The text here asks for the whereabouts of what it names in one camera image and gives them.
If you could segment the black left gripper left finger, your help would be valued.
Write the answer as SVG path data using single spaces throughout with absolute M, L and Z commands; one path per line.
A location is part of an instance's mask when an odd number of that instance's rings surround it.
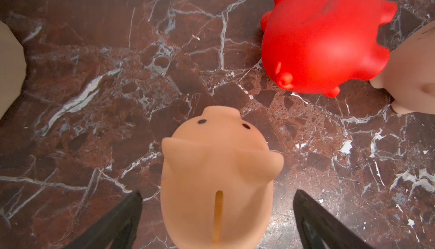
M 131 249 L 137 237 L 142 201 L 139 191 L 128 194 L 123 201 L 65 247 L 67 249 Z

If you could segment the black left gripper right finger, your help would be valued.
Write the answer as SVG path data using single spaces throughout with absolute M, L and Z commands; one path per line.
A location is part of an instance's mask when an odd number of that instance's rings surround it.
M 371 248 L 303 190 L 296 190 L 293 211 L 305 249 Z

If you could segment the red piggy bank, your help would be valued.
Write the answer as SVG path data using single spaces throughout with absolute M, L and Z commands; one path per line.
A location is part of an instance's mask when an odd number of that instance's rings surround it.
M 282 89 L 336 97 L 344 82 L 385 68 L 377 35 L 396 10 L 390 0 L 274 0 L 261 18 L 264 70 Z

